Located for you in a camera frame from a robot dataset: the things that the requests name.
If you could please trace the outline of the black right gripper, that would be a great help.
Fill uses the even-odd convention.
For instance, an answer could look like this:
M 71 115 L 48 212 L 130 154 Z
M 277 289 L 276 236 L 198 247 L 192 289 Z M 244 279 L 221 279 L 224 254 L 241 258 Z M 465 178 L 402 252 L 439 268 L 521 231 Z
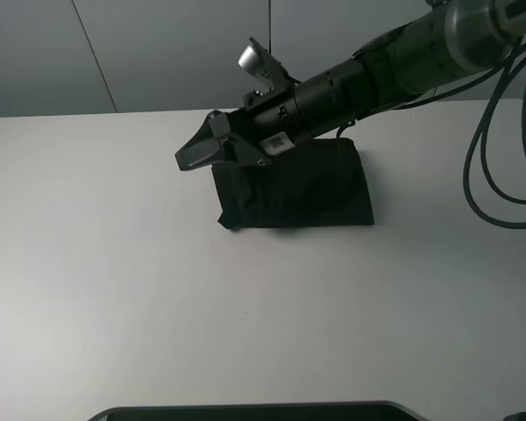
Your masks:
M 289 85 L 280 94 L 250 95 L 234 111 L 210 112 L 174 155 L 181 171 L 217 164 L 265 166 L 316 136 L 316 87 Z

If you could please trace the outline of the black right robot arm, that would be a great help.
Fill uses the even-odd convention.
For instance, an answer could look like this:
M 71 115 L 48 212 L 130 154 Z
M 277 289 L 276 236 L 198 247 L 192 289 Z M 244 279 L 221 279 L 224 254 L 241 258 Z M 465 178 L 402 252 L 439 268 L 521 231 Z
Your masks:
M 238 63 L 267 91 L 245 95 L 235 111 L 209 113 L 176 162 L 183 171 L 263 167 L 309 139 L 496 68 L 524 34 L 526 1 L 449 1 L 304 82 L 251 41 Z

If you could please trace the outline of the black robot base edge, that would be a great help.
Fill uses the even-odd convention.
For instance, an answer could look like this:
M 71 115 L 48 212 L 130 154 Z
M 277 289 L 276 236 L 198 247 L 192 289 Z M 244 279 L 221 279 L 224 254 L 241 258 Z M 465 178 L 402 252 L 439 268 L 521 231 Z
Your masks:
M 337 421 L 423 420 L 424 417 L 390 401 L 339 403 L 265 403 L 204 406 L 115 407 L 93 420 L 168 421 Z

